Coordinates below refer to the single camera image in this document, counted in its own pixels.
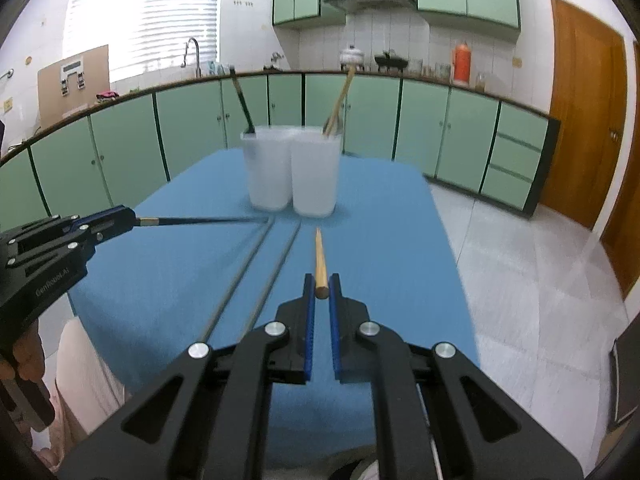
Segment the person's left hand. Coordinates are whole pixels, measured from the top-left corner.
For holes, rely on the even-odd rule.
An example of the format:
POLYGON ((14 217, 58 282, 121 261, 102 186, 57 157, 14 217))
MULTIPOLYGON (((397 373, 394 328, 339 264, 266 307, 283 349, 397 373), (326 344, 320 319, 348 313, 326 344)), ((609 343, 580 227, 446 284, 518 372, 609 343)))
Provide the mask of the person's left hand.
POLYGON ((0 363, 0 379, 11 380, 15 376, 30 382, 40 382, 44 375, 44 352, 39 335, 38 322, 32 323, 13 346, 15 363, 5 359, 0 363))

